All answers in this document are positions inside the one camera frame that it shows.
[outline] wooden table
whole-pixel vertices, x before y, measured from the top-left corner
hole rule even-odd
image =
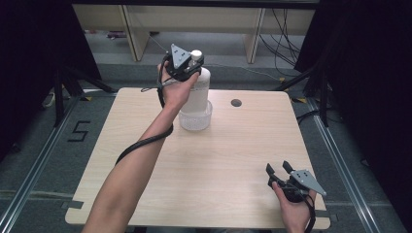
[[[239,99],[240,107],[231,101]],[[129,225],[282,228],[280,207],[267,185],[266,163],[286,180],[293,169],[313,169],[284,92],[210,90],[212,120],[202,131],[187,131],[176,118],[151,180]],[[119,154],[135,143],[160,111],[156,91],[123,88],[112,106],[74,195],[66,221],[85,224],[94,198]],[[321,195],[316,209],[325,210]],[[314,229],[326,229],[317,217]]]

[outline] bottle cap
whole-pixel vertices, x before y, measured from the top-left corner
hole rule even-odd
[[[196,61],[202,57],[202,52],[200,50],[193,50],[190,55],[191,59]]]

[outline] human hand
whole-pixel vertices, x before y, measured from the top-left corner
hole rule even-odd
[[[170,79],[169,74],[166,71],[168,61],[165,62],[161,81],[165,82]],[[157,65],[157,71],[160,71],[161,65]],[[181,109],[189,99],[190,89],[197,82],[199,78],[199,72],[194,73],[185,82],[175,82],[173,84],[167,85],[163,88],[163,97],[165,102],[165,107]]]
[[[286,229],[289,233],[305,231],[306,225],[310,219],[310,213],[308,206],[305,202],[293,203],[290,202],[282,188],[276,183],[272,183],[273,190],[279,199],[282,211],[282,220],[285,224]],[[309,195],[312,197],[313,202],[315,202],[316,192],[314,190],[309,190]],[[313,205],[312,200],[307,197],[308,202]]]

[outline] gray carpet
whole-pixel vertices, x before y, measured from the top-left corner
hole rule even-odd
[[[212,72],[211,88],[213,89],[270,90],[280,84],[276,79],[284,77],[275,69],[268,68],[256,68],[254,71],[270,74],[273,78],[240,68],[218,66],[207,68]],[[112,87],[151,86],[155,83],[155,66],[100,64],[99,69],[104,82]],[[281,71],[290,75],[296,74],[292,70]],[[88,83],[82,83],[82,86],[95,88]],[[304,82],[299,83],[290,88],[288,93],[292,98],[302,97],[303,87]],[[77,188],[114,99],[114,96],[103,93],[94,95],[90,101],[80,101],[76,105],[12,232],[79,232],[81,230],[80,226],[65,222],[66,205]],[[307,104],[292,103],[292,106],[297,116],[309,112]],[[7,208],[13,191],[19,188],[52,131],[53,114],[53,108],[39,112],[20,140],[21,151],[10,153],[0,164],[0,211]],[[382,232],[406,232],[372,173],[360,164],[361,153],[344,122],[341,122],[339,113],[328,112],[328,116],[329,129],[335,142],[344,154]],[[73,133],[79,122],[77,129],[87,131],[83,140],[82,134]],[[364,232],[358,213],[312,116],[301,122],[300,130],[316,176],[327,191],[325,202],[331,216],[331,227],[322,232]]]

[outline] black cable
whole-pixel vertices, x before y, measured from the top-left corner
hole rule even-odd
[[[278,25],[279,25],[279,28],[280,28],[281,31],[282,31],[282,34],[286,37],[285,39],[287,40],[288,44],[289,44],[290,46],[294,47],[296,50],[300,51],[300,49],[299,49],[297,46],[295,46],[295,45],[289,40],[288,27],[287,27],[288,10],[287,10],[287,9],[284,9],[284,24],[286,25],[286,33],[285,33],[285,29],[282,28],[279,19],[276,17],[276,13],[275,13],[274,9],[272,9],[272,13],[273,13],[273,16],[275,16],[276,21],[278,22]]]
[[[306,119],[307,117],[310,117],[310,116],[318,116],[320,114],[320,111],[319,110],[314,110],[314,111],[311,111],[311,112],[309,112],[309,113],[306,113],[306,114],[304,114],[304,115],[302,115],[302,116],[298,116],[296,119],[297,119],[297,124],[300,124],[304,119]]]
[[[274,62],[274,63],[275,63],[275,69],[276,69],[281,75],[283,75],[283,76],[295,77],[295,76],[293,76],[293,75],[285,74],[285,73],[283,73],[282,71],[279,70],[278,65],[277,65],[277,62],[276,62],[277,56],[280,56],[283,60],[285,60],[286,62],[288,62],[291,66],[294,66],[294,63],[293,63],[292,61],[290,61],[290,60],[289,60],[287,57],[285,57],[284,55],[280,54],[278,51],[276,51],[276,50],[274,50],[273,48],[271,48],[271,47],[263,40],[263,38],[261,37],[261,35],[259,35],[259,36],[260,36],[261,40],[263,41],[264,45],[265,45],[273,54],[275,54],[275,58],[274,58],[274,60],[275,60],[275,62]]]
[[[166,58],[167,58],[167,55],[164,56],[163,60],[161,61],[160,70],[158,71],[158,78],[157,78],[157,82],[158,82],[158,83],[161,83],[161,77],[162,77],[162,75],[163,75],[163,67],[164,67],[164,63],[166,62]],[[163,86],[161,86],[161,85],[157,88],[157,96],[158,96],[158,100],[160,101],[161,108],[164,108],[164,104],[165,104],[165,103],[164,103],[164,98],[163,98]],[[126,150],[124,150],[124,152],[122,152],[122,153],[120,154],[118,160],[116,161],[116,164],[118,164],[122,159],[124,159],[125,156],[127,156],[128,154],[130,154],[132,151],[134,151],[134,150],[136,150],[136,149],[139,149],[139,148],[143,147],[144,145],[153,143],[153,142],[155,142],[155,141],[157,141],[157,140],[166,138],[166,137],[168,137],[170,134],[172,134],[172,132],[173,132],[173,124],[172,124],[172,125],[170,126],[170,128],[169,128],[166,132],[164,132],[164,133],[161,133],[161,134],[159,134],[159,135],[155,135],[155,136],[152,136],[152,137],[150,137],[150,138],[147,138],[147,139],[138,141],[137,143],[131,145],[131,146],[128,147]]]
[[[276,42],[276,44],[280,44],[281,47],[283,47],[283,48],[285,48],[285,49],[288,49],[288,50],[293,50],[293,51],[295,51],[295,52],[300,52],[300,50],[291,49],[290,47],[287,47],[287,46],[281,44],[278,40],[276,40],[276,38],[273,37],[273,35],[270,35],[270,37],[272,38],[272,40],[274,40],[274,41]]]
[[[334,118],[329,117],[329,116],[327,117],[327,119],[330,120],[330,121],[336,122],[336,123],[342,123],[342,124],[344,123],[343,120],[337,120],[337,119],[334,119]]]
[[[288,185],[290,185],[291,187],[281,187],[282,189],[294,189],[296,193],[299,193],[299,196],[302,198],[302,200],[305,202],[306,206],[309,209],[309,223],[306,226],[305,229],[305,233],[310,233],[313,229],[313,226],[315,225],[315,221],[316,221],[316,212],[315,212],[315,201],[313,200],[313,198],[309,195],[309,193],[307,194],[307,197],[309,197],[309,199],[312,201],[312,205],[308,202],[308,200],[306,199],[306,197],[303,196],[303,194],[300,192],[300,189],[298,187],[296,187],[295,185],[287,182]]]

